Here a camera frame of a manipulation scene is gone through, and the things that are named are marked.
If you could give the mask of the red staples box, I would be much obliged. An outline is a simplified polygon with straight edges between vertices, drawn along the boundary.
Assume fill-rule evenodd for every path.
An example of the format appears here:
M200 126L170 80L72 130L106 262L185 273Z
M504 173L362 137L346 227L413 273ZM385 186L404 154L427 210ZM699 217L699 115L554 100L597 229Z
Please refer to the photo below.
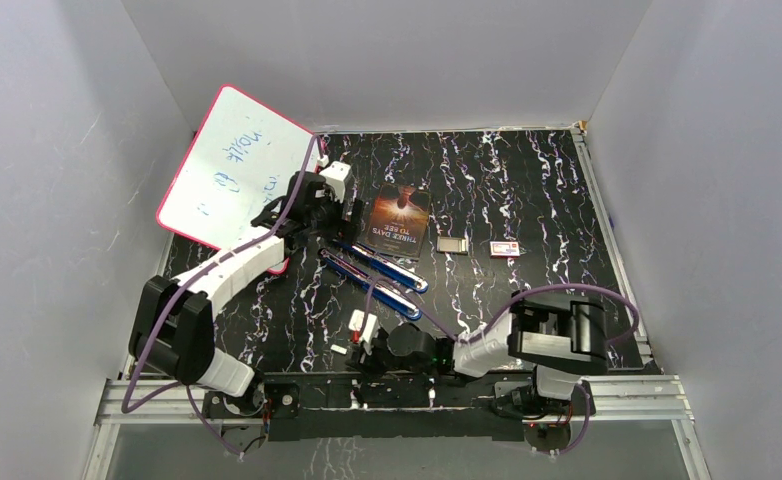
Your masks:
M521 255L520 245L516 241L491 241L489 251L493 257L516 258Z

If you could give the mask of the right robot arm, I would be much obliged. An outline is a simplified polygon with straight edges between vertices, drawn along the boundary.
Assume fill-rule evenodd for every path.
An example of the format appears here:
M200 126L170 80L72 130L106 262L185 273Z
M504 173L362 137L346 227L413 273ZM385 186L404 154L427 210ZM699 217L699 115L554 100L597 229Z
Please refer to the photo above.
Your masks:
M533 365L532 405L557 413L570 399L569 384L608 371L605 309L576 294L536 294L514 301L492 326L435 338L412 322L392 331L357 310L348 368L366 376L409 372L481 378L510 360Z

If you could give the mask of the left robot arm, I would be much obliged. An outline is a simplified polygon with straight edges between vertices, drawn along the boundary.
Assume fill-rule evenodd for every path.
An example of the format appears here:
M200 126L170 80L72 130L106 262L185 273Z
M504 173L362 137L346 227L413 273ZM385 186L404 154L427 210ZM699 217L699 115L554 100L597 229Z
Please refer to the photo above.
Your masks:
M242 416L257 414L266 400L261 375L216 347L216 314L309 239L354 239L363 207L350 166L334 162L318 173L295 173L286 194L268 202L235 245L174 278L156 275L147 281L130 354L183 385L227 395Z

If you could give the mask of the staples box tray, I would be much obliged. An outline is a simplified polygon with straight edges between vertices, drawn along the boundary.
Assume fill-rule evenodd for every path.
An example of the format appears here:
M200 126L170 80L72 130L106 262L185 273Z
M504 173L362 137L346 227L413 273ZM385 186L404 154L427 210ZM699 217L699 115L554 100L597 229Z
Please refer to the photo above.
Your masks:
M463 237L439 236L436 242L436 251L447 254L467 255L469 252L469 242Z

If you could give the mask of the blue stapler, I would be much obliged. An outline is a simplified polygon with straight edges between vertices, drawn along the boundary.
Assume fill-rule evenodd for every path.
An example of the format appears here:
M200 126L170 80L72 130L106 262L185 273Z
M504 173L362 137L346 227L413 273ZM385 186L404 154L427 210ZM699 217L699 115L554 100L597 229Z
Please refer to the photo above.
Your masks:
M376 276L384 277L392 284L402 286L418 294L425 293L428 290L429 283L424 277L407 270L366 245L361 243L347 245L337 242L336 246L363 263L367 269L363 269L343 256L335 254L329 248L321 248L318 251L319 258L336 273L353 281L364 291L369 289L371 282ZM407 320L417 321L421 318L421 310L412 301L388 286L377 284L372 292L372 297Z

